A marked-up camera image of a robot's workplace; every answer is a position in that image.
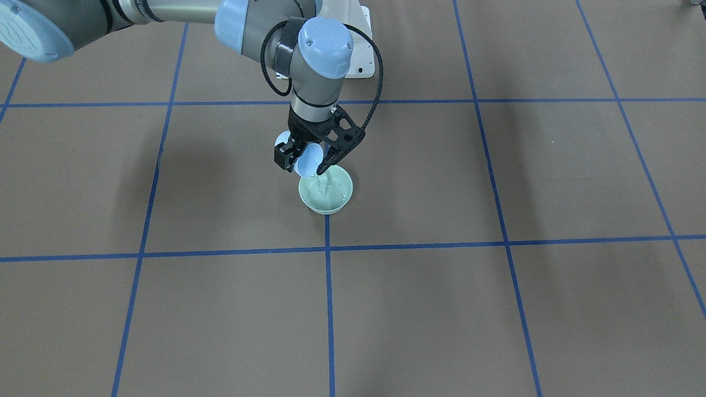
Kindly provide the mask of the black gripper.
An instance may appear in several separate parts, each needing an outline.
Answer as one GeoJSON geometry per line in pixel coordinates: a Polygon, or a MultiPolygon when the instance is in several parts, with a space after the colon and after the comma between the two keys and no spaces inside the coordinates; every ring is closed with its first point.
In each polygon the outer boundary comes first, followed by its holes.
{"type": "Polygon", "coordinates": [[[278,138],[274,146],[275,163],[288,173],[302,173],[297,163],[309,143],[328,144],[315,171],[316,175],[322,175],[350,154],[366,135],[365,129],[356,126],[340,106],[327,120],[318,122],[305,120],[290,106],[288,126],[291,138],[278,138]]]}

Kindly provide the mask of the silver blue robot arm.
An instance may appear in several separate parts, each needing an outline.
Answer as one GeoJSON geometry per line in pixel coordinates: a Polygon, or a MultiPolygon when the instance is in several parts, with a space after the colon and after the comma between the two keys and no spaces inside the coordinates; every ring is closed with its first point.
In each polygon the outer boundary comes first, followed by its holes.
{"type": "Polygon", "coordinates": [[[129,28],[196,30],[198,44],[255,62],[274,95],[289,100],[273,160],[299,176],[326,173],[364,139],[340,105],[346,79],[382,75],[367,8],[358,1],[3,1],[2,44],[26,60],[53,63],[129,28]]]}

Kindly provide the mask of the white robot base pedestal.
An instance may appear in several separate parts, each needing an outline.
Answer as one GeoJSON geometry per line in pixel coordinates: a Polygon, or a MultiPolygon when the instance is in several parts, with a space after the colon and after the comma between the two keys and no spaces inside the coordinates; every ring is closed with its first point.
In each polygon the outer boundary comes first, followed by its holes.
{"type": "Polygon", "coordinates": [[[292,17],[285,25],[305,63],[329,79],[373,76],[369,9],[358,1],[316,1],[315,9],[314,17],[292,17]]]}

